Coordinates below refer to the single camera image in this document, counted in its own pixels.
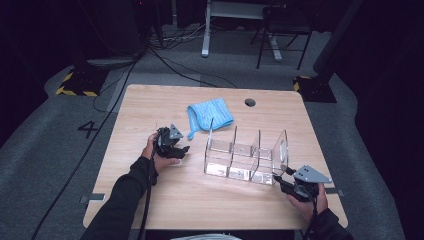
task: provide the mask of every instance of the clear acrylic organizer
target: clear acrylic organizer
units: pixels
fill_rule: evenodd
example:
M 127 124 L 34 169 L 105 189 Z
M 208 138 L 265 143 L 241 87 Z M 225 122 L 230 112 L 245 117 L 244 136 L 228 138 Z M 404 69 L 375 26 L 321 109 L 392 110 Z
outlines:
M 225 142 L 212 138 L 212 128 L 205 150 L 204 172 L 206 174 L 250 181 L 261 184 L 275 184 L 274 175 L 282 176 L 288 166 L 288 142 L 283 130 L 274 148 L 261 146 L 261 131 L 258 131 L 252 145 L 236 142 L 237 126 L 232 141 Z

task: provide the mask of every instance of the blue towel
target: blue towel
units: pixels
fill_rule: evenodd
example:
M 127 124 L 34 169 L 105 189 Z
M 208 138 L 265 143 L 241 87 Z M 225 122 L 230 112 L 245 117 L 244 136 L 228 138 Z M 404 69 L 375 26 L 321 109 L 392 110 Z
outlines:
M 212 130 L 229 126 L 234 121 L 222 98 L 190 105 L 187 108 L 187 113 L 191 129 L 191 132 L 187 135 L 189 140 L 193 139 L 194 133 L 197 131 L 209 131 L 212 119 Z

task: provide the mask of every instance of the camera mount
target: camera mount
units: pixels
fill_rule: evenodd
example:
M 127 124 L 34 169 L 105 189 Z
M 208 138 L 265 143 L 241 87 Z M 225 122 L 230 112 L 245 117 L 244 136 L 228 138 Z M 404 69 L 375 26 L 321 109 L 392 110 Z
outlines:
M 159 128 L 158 137 L 155 141 L 155 150 L 157 154 L 164 158 L 184 158 L 190 146 L 184 148 L 175 147 L 175 144 L 177 144 L 181 138 L 183 138 L 183 135 L 174 124 L 171 124 L 169 128 Z
M 319 194 L 318 183 L 332 183 L 331 178 L 327 178 L 314 168 L 304 165 L 298 171 L 286 168 L 286 173 L 294 177 L 294 184 L 284 181 L 281 176 L 274 175 L 274 180 L 280 183 L 281 191 L 292 195 L 299 202 L 310 202 Z

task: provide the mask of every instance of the printed number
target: printed number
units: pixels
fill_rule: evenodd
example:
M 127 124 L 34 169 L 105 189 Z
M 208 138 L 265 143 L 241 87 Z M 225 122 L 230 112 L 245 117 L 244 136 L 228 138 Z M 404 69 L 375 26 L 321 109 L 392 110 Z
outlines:
M 94 128 L 94 122 L 93 121 L 89 121 L 88 123 L 82 125 L 81 127 L 78 128 L 78 130 L 80 131 L 87 131 L 87 135 L 85 136 L 86 139 L 88 139 L 90 137 L 90 134 L 92 131 L 97 131 L 97 128 Z

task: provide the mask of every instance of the person's right hand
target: person's right hand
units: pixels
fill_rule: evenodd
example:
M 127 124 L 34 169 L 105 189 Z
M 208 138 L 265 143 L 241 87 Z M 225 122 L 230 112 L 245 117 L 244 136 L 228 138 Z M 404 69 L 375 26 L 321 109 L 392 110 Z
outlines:
M 328 208 L 327 196 L 325 195 L 325 188 L 323 183 L 318 184 L 319 194 L 317 196 L 317 214 Z M 299 202 L 292 195 L 287 194 L 286 198 L 289 202 L 300 211 L 302 217 L 309 223 L 312 219 L 314 205 L 312 202 Z

